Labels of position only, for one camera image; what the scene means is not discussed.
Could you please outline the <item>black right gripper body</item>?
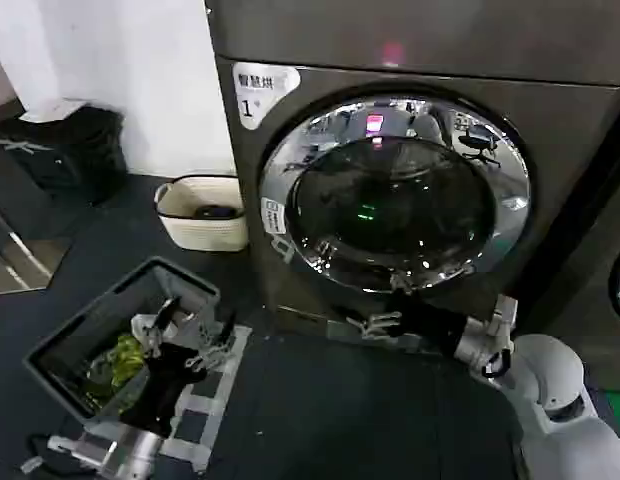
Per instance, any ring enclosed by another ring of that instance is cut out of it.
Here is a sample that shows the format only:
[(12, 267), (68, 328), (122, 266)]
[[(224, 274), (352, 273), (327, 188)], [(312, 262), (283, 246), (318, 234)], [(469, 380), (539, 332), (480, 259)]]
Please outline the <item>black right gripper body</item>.
[(455, 354), (466, 328), (466, 315), (435, 307), (414, 295), (399, 297), (399, 312), (403, 333), (426, 339), (445, 356)]

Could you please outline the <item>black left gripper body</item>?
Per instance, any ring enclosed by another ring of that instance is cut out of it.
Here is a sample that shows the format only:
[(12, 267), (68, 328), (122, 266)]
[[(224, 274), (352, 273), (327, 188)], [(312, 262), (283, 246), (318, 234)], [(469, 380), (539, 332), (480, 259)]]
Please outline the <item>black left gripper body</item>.
[(186, 362), (194, 356), (192, 349), (163, 343), (160, 355), (146, 360), (148, 380), (137, 401), (120, 414), (120, 421), (157, 435), (169, 435), (182, 391), (206, 378), (205, 368), (194, 371), (186, 366)]

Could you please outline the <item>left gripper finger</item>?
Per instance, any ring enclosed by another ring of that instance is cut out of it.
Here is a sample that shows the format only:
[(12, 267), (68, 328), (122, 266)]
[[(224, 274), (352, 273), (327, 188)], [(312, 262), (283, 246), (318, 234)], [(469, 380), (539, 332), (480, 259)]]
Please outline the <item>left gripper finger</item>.
[(160, 346), (163, 342), (164, 331), (171, 323), (174, 314), (179, 310), (180, 302), (180, 297), (167, 300), (154, 317), (153, 323), (142, 327), (146, 356), (161, 355)]
[(200, 348), (194, 357), (187, 360), (187, 368), (194, 373), (201, 373), (223, 365), (231, 356), (235, 324), (235, 312), (230, 313), (217, 326), (203, 323), (200, 328)]

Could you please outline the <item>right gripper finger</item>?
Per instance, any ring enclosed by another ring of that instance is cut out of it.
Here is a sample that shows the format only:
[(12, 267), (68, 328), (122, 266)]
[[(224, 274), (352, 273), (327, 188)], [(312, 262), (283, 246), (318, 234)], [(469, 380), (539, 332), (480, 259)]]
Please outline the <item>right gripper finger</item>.
[(407, 272), (392, 272), (390, 274), (391, 294), (394, 296), (421, 299), (421, 286), (419, 279), (415, 279)]
[(386, 340), (402, 334), (402, 314), (400, 312), (385, 312), (362, 317), (347, 314), (346, 321), (356, 327), (363, 340)]

